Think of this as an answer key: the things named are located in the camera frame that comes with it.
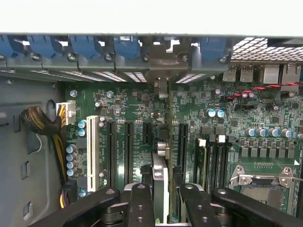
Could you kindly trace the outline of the black RAM slot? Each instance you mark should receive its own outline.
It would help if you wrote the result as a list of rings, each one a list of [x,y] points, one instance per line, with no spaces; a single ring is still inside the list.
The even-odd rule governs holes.
[[[227,168],[227,139],[225,135],[216,135],[212,145],[212,188],[224,187]]]

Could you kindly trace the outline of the long black expansion slot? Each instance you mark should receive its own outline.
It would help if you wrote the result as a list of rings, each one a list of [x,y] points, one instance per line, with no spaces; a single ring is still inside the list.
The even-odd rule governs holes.
[[[125,184],[133,181],[134,122],[125,122]]]
[[[108,184],[116,187],[116,122],[107,121]]]
[[[180,166],[183,175],[186,174],[187,166],[187,143],[188,143],[188,124],[180,123],[178,131],[178,159],[177,165]]]

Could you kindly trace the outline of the CPU socket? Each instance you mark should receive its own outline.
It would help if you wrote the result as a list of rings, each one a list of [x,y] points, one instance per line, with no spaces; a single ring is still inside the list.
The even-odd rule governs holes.
[[[299,182],[294,166],[236,164],[229,170],[228,186],[243,195],[296,216]]]

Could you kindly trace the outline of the white expansion slot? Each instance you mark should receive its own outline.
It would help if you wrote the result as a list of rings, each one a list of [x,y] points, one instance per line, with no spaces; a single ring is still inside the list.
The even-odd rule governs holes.
[[[91,115],[87,121],[87,185],[88,192],[95,192],[98,187],[99,174],[99,117]]]

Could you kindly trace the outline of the short black expansion slot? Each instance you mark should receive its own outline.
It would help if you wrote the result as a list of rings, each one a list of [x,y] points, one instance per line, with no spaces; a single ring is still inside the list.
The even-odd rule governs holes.
[[[143,144],[144,145],[152,144],[152,123],[151,122],[143,123]]]

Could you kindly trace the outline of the green motherboard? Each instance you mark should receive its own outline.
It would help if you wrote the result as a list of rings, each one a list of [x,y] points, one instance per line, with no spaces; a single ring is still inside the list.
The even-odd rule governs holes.
[[[125,184],[125,122],[134,122],[133,181],[142,181],[141,167],[153,169],[152,201],[155,227],[191,227],[184,217],[176,185],[172,223],[168,223],[168,126],[166,104],[158,96],[158,83],[77,83],[66,88],[67,101],[76,104],[76,123],[67,125],[66,171],[68,181],[59,196],[60,206],[83,199],[87,185],[87,121],[99,117],[99,174],[97,190],[108,184],[107,121],[116,122],[116,189]],[[216,135],[227,139],[225,186],[236,164],[294,166],[299,182],[299,211],[303,220],[303,79],[253,83],[217,78],[199,82],[179,80],[172,85],[173,162],[178,159],[180,123],[188,124],[187,166],[184,180],[211,194],[212,145]],[[152,144],[143,144],[143,123],[152,123]]]

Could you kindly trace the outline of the white power connector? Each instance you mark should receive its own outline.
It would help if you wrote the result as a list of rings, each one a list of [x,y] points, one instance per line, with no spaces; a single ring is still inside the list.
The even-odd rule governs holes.
[[[61,118],[61,126],[76,123],[76,104],[74,102],[56,103],[57,115]]]

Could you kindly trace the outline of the blue slot retainer clip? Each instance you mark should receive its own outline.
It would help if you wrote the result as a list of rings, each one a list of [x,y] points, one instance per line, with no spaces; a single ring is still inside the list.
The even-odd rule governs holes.
[[[70,41],[74,52],[86,59],[93,59],[102,55],[101,45],[94,36],[71,35]]]
[[[137,36],[114,36],[115,52],[126,58],[135,59],[140,56],[139,37]]]
[[[11,57],[14,54],[14,39],[8,35],[0,35],[0,55]]]
[[[202,61],[218,60],[221,63],[227,61],[225,53],[226,38],[222,37],[203,37],[200,40],[200,53]]]
[[[50,35],[27,35],[31,49],[43,57],[53,59],[62,57],[62,45],[54,36]]]

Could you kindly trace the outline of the open black PC case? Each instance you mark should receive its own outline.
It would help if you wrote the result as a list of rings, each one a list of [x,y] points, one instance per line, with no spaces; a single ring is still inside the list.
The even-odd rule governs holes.
[[[154,85],[158,80],[149,83],[146,78],[150,47],[165,39],[172,51],[170,45],[179,44],[174,38],[180,35],[134,35],[140,44],[135,59],[115,52],[114,36],[122,35],[91,35],[102,48],[93,59],[74,52],[71,35],[50,35],[62,45],[62,57],[53,59],[35,53],[27,35],[8,36],[14,39],[14,54],[0,55],[0,227],[29,227],[63,209],[59,196],[68,181],[67,126],[61,126],[56,103],[67,101],[67,86],[139,80]],[[268,84],[303,79],[303,39],[219,36],[227,39],[227,61],[221,63],[202,61],[200,53],[200,40],[216,36],[185,37],[192,38],[191,69],[179,80]]]

